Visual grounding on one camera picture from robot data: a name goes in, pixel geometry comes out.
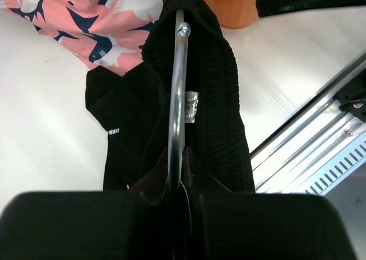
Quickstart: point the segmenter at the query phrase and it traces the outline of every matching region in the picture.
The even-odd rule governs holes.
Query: screw
[[[190,34],[190,26],[186,22],[183,22],[179,25],[177,35],[178,36],[186,36],[188,37]]]
[[[360,109],[363,107],[364,104],[362,103],[358,103],[358,104],[354,104],[353,106],[356,108],[356,109]]]

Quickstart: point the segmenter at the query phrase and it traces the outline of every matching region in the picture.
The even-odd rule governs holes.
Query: ventilation slot
[[[360,145],[360,148],[366,153],[366,148],[363,145]]]
[[[363,157],[363,154],[358,150],[358,149],[355,149],[355,152],[362,158]]]
[[[307,186],[305,192],[307,194],[321,194],[328,187],[332,186],[337,179],[339,179],[348,170],[354,167],[355,164],[360,162],[364,157],[366,157],[366,140],[358,147],[345,153],[333,164],[328,164],[332,167],[327,171],[327,173],[319,174],[312,182],[309,182],[310,186]]]
[[[316,189],[314,189],[314,187],[313,186],[310,186],[310,189],[316,194],[316,195],[319,195],[319,193],[317,192],[317,190]]]
[[[353,160],[355,160],[356,162],[358,162],[359,160],[357,159],[357,157],[353,154],[350,153],[349,156],[351,156],[353,158]]]

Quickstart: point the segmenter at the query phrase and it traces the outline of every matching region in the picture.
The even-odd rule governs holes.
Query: shirred fabric
[[[147,173],[157,163],[168,143],[169,94],[177,10],[184,10],[185,21],[192,30],[189,37],[186,89],[200,94],[196,122],[193,126],[186,124],[186,146],[192,148],[203,167],[228,189],[254,192],[249,149],[239,113],[236,61],[222,36],[216,16],[203,0],[165,0],[160,18],[146,40],[142,50],[144,62],[139,67],[144,67],[145,73],[149,73],[148,80],[155,78],[159,83],[149,88],[149,91],[155,93],[155,99],[150,99],[150,104],[155,103],[159,107],[156,107],[155,113],[144,105],[136,111],[146,114],[144,124],[151,132],[148,137],[143,137],[141,133],[134,135],[137,140],[147,141],[145,148],[139,149],[142,151],[139,156],[141,153],[143,155],[142,165],[134,166],[134,169],[139,170],[141,175]],[[104,76],[108,75],[106,70],[103,71]],[[100,73],[91,71],[88,78],[96,78],[96,75],[101,76]],[[137,77],[136,72],[130,71],[125,78],[132,75],[133,78]],[[143,83],[136,85],[145,90]],[[135,103],[138,100],[141,100],[141,96],[138,99],[136,95],[131,95],[128,101],[119,103],[121,112],[126,107],[128,109],[128,102]],[[92,111],[101,122],[103,119],[99,119],[99,112]],[[118,127],[122,129],[124,124],[120,122]],[[119,169],[133,168],[121,164]]]

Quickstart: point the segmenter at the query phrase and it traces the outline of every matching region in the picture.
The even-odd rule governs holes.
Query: black bracket
[[[339,109],[366,122],[366,72],[351,80],[333,97],[341,103]]]

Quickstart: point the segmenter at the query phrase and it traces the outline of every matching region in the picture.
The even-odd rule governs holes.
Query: shark print
[[[114,13],[132,10],[137,17],[144,21],[155,22],[161,13],[162,0],[101,0],[100,3],[108,9],[114,8]]]
[[[164,0],[0,0],[0,9],[30,22],[85,65],[123,76],[142,62],[141,49]]]
[[[75,40],[79,40],[79,38],[75,37],[75,36],[72,36],[64,31],[58,31],[59,34],[58,36],[54,37],[54,39],[58,42],[58,43],[62,43],[62,40],[64,37],[67,37],[67,38],[71,38],[71,39],[75,39]]]
[[[22,18],[28,17],[30,21],[33,21],[33,18],[36,17],[38,19],[38,14],[40,14],[45,19],[45,14],[43,12],[43,2],[44,0],[17,0],[20,4],[18,8],[10,8],[10,11],[18,14]]]
[[[96,46],[89,55],[89,61],[95,65],[104,67],[119,66],[117,59],[122,53],[135,53],[134,50],[129,50],[121,47],[117,41],[111,36],[100,36],[93,34],[88,36],[96,41]]]
[[[85,33],[85,36],[96,42],[94,49],[89,55],[89,61],[95,65],[101,65],[105,67],[119,66],[118,57],[122,53],[135,53],[136,51],[121,47],[117,41],[111,35],[93,34],[89,32],[89,29],[96,21],[98,16],[91,18],[84,18],[83,16],[68,9],[75,24],[81,31]]]

